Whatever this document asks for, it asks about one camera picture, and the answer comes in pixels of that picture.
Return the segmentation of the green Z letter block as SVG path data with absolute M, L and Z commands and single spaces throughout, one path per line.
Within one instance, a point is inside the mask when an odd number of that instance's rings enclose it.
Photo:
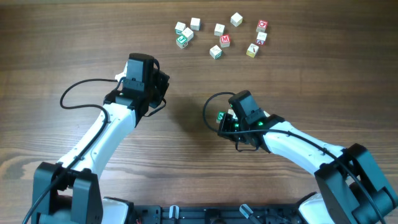
M 217 119 L 216 119 L 216 122 L 217 122 L 217 123 L 221 123 L 221 120 L 223 119 L 224 114 L 225 114 L 224 111 L 219 111 L 219 112 L 218 112 Z

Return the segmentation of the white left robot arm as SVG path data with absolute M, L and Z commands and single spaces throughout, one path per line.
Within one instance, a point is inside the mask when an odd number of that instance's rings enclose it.
M 139 223 L 134 204 L 102 197 L 99 179 L 120 142 L 143 117 L 166 105 L 169 76 L 150 55 L 131 53 L 113 80 L 101 113 L 78 144 L 56 163 L 34 173 L 32 206 L 24 223 Z

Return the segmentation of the red U letter block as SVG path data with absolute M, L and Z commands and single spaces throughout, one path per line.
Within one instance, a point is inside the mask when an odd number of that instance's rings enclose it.
M 237 117 L 236 117 L 236 115 L 235 115 L 235 113 L 234 113 L 234 111 L 232 109 L 228 110 L 228 114 L 232 115 L 233 119 L 237 119 Z

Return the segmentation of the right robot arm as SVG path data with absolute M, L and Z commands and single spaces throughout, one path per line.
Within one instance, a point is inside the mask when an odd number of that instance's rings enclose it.
M 364 146 L 345 148 L 311 137 L 284 118 L 266 114 L 247 90 L 230 96 L 234 113 L 224 114 L 219 136 L 282 156 L 315 177 L 322 203 L 302 213 L 303 217 L 377 223 L 397 208 L 396 192 Z

